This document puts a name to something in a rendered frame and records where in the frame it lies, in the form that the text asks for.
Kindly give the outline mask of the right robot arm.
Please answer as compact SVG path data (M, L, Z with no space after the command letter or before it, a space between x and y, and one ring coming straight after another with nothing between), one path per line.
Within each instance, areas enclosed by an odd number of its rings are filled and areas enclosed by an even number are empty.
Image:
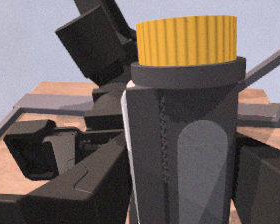
M81 16L55 30L56 35L84 77L91 76L99 88L115 82L128 84L130 64L139 61L136 30L129 27L115 0L74 2Z

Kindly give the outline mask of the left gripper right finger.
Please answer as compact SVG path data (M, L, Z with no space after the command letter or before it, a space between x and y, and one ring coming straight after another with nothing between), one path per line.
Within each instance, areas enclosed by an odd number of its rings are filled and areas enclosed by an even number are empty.
M231 199L241 224L280 224L280 149L237 132Z

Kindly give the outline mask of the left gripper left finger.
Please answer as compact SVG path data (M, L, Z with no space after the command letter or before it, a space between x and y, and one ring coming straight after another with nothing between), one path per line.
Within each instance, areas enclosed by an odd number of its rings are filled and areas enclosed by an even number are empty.
M132 187L124 131L30 195L0 194L0 224L126 224Z

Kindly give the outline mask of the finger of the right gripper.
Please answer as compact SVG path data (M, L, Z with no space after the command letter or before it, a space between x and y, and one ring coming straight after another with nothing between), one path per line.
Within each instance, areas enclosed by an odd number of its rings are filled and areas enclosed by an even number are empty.
M47 136L42 147L56 177L83 160L76 135Z
M133 187L129 203L129 224L139 224Z

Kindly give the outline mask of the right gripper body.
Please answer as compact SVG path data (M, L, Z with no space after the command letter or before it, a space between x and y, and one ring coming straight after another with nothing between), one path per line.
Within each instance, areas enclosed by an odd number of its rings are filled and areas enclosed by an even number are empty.
M84 132L74 126L57 127L55 121L50 119L15 121L3 141L24 177L31 181L49 181L56 178L42 147L44 137L76 135L85 159L125 131L121 98L126 87L127 83L115 82L103 88L93 88L93 109L96 110L85 111Z

